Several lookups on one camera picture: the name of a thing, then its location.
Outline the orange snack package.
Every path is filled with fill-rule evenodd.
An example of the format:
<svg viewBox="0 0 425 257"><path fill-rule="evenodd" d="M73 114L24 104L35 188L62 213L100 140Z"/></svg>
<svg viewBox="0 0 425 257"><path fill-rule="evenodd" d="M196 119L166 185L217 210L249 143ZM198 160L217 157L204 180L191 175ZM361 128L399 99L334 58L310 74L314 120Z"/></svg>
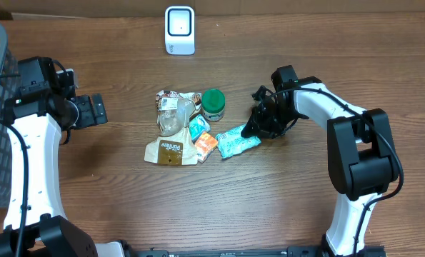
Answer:
<svg viewBox="0 0 425 257"><path fill-rule="evenodd" d="M218 143L219 142L209 133L203 132L194 143L197 149L198 161L201 163L205 162L205 160L207 160L207 158L217 147Z"/></svg>

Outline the green lidded jar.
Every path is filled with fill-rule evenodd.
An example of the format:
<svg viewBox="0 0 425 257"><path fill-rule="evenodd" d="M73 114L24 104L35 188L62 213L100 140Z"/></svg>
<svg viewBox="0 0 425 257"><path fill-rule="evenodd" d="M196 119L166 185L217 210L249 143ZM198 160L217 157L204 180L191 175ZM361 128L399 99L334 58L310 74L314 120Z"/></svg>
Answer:
<svg viewBox="0 0 425 257"><path fill-rule="evenodd" d="M205 119L219 121L224 116L226 99L218 89L209 89L202 95L202 112Z"/></svg>

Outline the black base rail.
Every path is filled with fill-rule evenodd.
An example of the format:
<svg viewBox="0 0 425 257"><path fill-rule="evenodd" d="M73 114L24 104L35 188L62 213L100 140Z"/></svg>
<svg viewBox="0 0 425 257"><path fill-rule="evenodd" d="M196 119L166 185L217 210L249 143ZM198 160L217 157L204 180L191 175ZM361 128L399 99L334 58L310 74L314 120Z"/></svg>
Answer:
<svg viewBox="0 0 425 257"><path fill-rule="evenodd" d="M134 251L136 257L328 257L333 256L319 246L289 246L286 249L222 250L222 251Z"/></svg>

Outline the brown white snack pouch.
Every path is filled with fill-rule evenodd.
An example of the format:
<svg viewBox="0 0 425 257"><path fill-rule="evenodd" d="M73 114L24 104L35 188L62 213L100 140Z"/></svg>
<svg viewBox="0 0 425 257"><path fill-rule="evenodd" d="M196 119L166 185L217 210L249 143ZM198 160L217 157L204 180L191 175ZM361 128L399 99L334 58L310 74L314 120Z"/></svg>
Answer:
<svg viewBox="0 0 425 257"><path fill-rule="evenodd" d="M201 110L201 94L162 90L156 94L158 138L148 143L144 160L167 166L194 166L197 149L189 130L190 120Z"/></svg>

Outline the teal white small packet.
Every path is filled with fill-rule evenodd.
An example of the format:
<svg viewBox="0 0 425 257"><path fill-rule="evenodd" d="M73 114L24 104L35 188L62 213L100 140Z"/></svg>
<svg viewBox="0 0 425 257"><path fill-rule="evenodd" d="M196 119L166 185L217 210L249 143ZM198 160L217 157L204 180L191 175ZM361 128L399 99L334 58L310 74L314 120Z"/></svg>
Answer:
<svg viewBox="0 0 425 257"><path fill-rule="evenodd" d="M211 127L209 123L201 114L198 114L189 122L189 132L193 142L195 142L202 135L202 133L208 133L210 130Z"/></svg>

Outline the brown cardboard backboard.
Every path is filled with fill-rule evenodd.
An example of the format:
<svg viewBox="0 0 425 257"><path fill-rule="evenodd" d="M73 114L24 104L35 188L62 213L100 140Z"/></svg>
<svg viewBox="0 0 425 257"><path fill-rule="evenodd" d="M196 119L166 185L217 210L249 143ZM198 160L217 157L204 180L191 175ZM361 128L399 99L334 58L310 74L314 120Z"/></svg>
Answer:
<svg viewBox="0 0 425 257"><path fill-rule="evenodd" d="M198 15L323 14L425 11L425 0L1 0L0 19L12 13L75 17L163 16L185 5Z"/></svg>

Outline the white barcode scanner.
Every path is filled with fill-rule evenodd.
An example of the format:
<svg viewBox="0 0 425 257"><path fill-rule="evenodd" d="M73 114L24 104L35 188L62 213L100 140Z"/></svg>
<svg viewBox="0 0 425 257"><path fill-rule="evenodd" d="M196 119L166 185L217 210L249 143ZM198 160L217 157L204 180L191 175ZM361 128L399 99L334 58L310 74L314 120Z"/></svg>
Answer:
<svg viewBox="0 0 425 257"><path fill-rule="evenodd" d="M165 47L170 55L195 53L195 12L190 6L170 6L165 11Z"/></svg>

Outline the teal white tissue pack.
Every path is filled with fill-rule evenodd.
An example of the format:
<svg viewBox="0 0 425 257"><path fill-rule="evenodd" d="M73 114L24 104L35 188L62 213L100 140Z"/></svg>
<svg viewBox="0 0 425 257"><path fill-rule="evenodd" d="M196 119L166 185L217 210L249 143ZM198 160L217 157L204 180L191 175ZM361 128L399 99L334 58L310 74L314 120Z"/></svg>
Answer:
<svg viewBox="0 0 425 257"><path fill-rule="evenodd" d="M237 126L216 135L216 140L218 141L217 147L223 159L239 155L261 144L261 140L256 136L251 136L249 138L242 137L241 132L244 127L245 125Z"/></svg>

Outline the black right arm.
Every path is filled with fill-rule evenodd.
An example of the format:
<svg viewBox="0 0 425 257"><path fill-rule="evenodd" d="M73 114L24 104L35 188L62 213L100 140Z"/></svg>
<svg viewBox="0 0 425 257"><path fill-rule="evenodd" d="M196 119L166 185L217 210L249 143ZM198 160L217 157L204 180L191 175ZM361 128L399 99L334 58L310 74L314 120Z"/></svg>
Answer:
<svg viewBox="0 0 425 257"><path fill-rule="evenodd" d="M404 182L389 118L382 109L366 110L330 92L315 76L300 79L293 66L271 75L273 89L260 86L242 137L275 139L299 119L327 132L328 172L338 193L334 216L317 246L289 246L287 256L385 256L382 246L367 246L365 230L375 205L394 197Z"/></svg>

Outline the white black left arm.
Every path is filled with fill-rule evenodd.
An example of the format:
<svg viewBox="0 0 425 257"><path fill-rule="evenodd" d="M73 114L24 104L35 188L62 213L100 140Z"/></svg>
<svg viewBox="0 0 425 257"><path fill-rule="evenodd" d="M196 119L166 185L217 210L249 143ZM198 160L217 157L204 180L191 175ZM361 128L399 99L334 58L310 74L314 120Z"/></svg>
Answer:
<svg viewBox="0 0 425 257"><path fill-rule="evenodd" d="M72 69L30 69L4 104L11 143L11 195L0 256L130 256L123 241L94 243L70 222L59 186L59 147L64 131L106 123L100 95L77 96Z"/></svg>

